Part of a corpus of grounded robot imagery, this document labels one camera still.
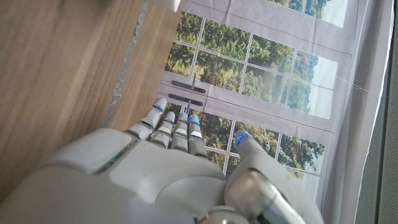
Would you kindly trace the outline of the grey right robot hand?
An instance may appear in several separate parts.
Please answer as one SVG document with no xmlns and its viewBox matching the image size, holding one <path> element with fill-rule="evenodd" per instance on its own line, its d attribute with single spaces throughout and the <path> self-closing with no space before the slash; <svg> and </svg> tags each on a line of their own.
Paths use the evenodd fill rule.
<svg viewBox="0 0 398 224">
<path fill-rule="evenodd" d="M 1 203 L 2 223 L 322 223 L 317 204 L 244 130 L 225 176 L 197 116 L 159 98 L 125 131 L 101 128 L 49 157 Z"/>
</svg>

